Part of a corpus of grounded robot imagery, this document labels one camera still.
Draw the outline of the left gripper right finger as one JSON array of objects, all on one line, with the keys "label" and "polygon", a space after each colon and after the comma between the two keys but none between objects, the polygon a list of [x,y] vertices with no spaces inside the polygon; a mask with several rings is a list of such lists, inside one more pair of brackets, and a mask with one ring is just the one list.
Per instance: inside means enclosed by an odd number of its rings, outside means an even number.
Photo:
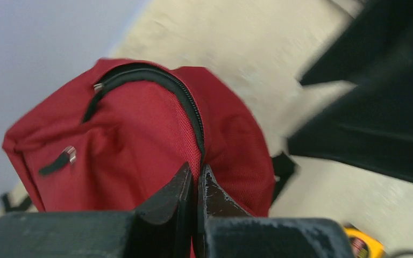
[{"label": "left gripper right finger", "polygon": [[196,257],[352,257],[343,228],[325,218],[253,217],[206,165],[198,180]]}]

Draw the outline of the red student backpack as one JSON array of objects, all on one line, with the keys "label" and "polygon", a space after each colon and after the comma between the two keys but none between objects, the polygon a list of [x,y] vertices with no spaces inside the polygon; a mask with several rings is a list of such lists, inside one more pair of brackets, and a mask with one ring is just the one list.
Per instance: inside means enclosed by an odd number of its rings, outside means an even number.
[{"label": "red student backpack", "polygon": [[265,217],[295,173],[208,69],[132,59],[98,60],[15,122],[2,148],[39,211],[130,210],[187,163],[195,183],[209,166]]}]

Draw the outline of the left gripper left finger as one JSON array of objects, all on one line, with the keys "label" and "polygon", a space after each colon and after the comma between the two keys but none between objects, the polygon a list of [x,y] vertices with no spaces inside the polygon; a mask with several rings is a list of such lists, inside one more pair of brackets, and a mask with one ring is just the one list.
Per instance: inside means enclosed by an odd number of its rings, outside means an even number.
[{"label": "left gripper left finger", "polygon": [[8,213],[0,257],[188,257],[192,190],[184,164],[131,211]]}]

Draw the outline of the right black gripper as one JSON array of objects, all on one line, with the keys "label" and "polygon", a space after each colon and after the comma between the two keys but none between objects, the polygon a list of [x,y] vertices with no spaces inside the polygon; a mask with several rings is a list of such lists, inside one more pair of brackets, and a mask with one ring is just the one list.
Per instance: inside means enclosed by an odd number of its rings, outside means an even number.
[{"label": "right black gripper", "polygon": [[291,135],[288,152],[413,183],[413,1],[367,1],[300,84],[335,81],[354,88]]}]

